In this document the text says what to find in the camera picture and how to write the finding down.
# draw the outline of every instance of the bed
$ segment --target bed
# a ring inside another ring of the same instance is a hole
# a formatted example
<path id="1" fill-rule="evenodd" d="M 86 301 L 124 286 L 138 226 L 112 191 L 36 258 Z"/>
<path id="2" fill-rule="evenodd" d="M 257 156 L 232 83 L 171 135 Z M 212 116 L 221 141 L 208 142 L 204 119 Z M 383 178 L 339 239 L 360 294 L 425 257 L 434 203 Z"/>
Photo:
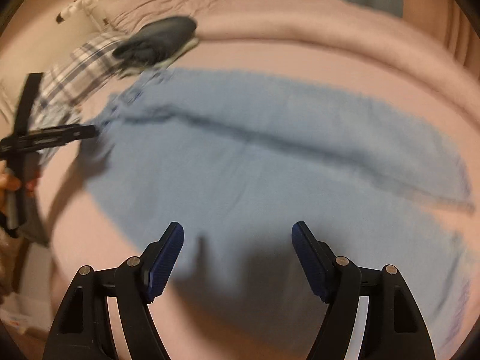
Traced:
<path id="1" fill-rule="evenodd" d="M 109 24 L 124 33 L 135 33 L 143 25 L 174 14 L 193 16 L 201 42 L 174 68 L 244 69 L 325 84 L 382 99 L 423 118 L 458 146 L 471 180 L 472 199 L 478 205 L 478 83 L 443 48 L 400 20 L 342 0 L 117 0 L 105 9 Z M 82 119 L 96 116 L 112 92 L 121 92 L 136 80 L 110 78 L 82 101 Z M 52 294 L 57 300 L 80 266 L 110 268 L 141 252 L 87 192 L 76 170 L 77 152 L 76 143 L 61 148 L 45 168 L 38 189 L 58 270 Z M 460 233 L 472 255 L 477 255 L 477 211 L 428 205 L 422 209 L 447 231 Z M 445 322 L 450 324 L 450 334 L 435 347 L 439 359 L 452 358 L 480 314 L 479 268 L 474 258 L 468 295 L 456 305 L 459 317 Z M 118 353 L 126 359 L 128 351 L 113 302 L 110 308 Z M 167 286 L 150 311 L 173 359 L 306 356 L 305 347 L 276 346 L 251 337 L 181 296 L 174 285 Z M 355 353 L 352 348 L 347 358 L 355 358 Z"/>

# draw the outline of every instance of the metal screw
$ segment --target metal screw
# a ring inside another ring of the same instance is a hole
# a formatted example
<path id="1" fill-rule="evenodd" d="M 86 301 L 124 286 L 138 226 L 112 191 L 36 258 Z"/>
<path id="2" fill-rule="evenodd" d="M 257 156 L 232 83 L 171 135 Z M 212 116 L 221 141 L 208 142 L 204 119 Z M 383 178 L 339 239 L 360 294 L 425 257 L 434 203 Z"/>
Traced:
<path id="1" fill-rule="evenodd" d="M 349 262 L 350 262 L 350 261 L 348 260 L 348 258 L 343 257 L 343 256 L 337 257 L 337 258 L 335 259 L 335 261 L 337 262 L 337 264 L 338 264 L 339 266 L 347 266 L 347 265 L 349 265 Z"/>
<path id="2" fill-rule="evenodd" d="M 127 260 L 128 266 L 137 266 L 138 264 L 140 264 L 140 257 L 130 257 Z"/>
<path id="3" fill-rule="evenodd" d="M 92 269 L 88 265 L 84 265 L 78 270 L 78 273 L 82 276 L 88 275 Z"/>
<path id="4" fill-rule="evenodd" d="M 385 270 L 390 273 L 391 275 L 395 275 L 398 272 L 397 267 L 394 267 L 393 265 L 387 265 Z"/>

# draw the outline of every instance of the plaid cloth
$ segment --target plaid cloth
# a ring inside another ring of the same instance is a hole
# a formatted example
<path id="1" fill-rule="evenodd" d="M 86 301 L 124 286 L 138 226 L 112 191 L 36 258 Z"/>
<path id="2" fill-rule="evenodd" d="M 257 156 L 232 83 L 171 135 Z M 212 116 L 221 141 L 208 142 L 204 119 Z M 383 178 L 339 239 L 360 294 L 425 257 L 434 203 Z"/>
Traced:
<path id="1" fill-rule="evenodd" d="M 117 71 L 121 61 L 112 53 L 126 39 L 121 32 L 102 33 L 45 72 L 32 109 L 30 129 L 79 123 L 79 105 Z M 45 149 L 42 163 L 55 151 Z"/>

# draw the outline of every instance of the wrinkle in blue cloth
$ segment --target wrinkle in blue cloth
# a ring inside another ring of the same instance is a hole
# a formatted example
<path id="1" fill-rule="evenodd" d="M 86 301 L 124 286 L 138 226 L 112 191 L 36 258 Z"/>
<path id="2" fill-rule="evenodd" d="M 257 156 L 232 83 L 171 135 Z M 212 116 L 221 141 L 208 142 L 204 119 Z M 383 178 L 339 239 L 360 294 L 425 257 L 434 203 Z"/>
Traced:
<path id="1" fill-rule="evenodd" d="M 470 190 L 454 145 L 424 121 L 329 87 L 169 69 L 144 73 L 94 122 L 101 138 L 80 154 L 87 189 L 140 250 L 171 221 L 184 226 L 172 280 L 195 303 L 308 352 L 326 308 L 291 246 L 304 220 L 359 266 L 396 265 L 445 346 L 465 248 L 403 195 L 468 203 Z"/>

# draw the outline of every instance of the blue blanket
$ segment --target blue blanket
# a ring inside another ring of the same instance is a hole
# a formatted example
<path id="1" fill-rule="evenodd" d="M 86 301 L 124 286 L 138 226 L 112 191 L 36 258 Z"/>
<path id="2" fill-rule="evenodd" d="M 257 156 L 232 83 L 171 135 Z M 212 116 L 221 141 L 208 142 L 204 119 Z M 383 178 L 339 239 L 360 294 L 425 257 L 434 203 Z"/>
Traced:
<path id="1" fill-rule="evenodd" d="M 470 188 L 454 145 L 424 121 L 328 87 L 169 69 L 144 73 L 94 122 L 100 139 L 80 154 L 88 190 L 139 250 L 184 226 L 172 281 L 195 303 L 308 351 L 326 306 L 291 245 L 303 220 L 359 266 L 396 265 L 437 352 L 453 338 L 465 248 L 416 205 L 468 204 Z"/>

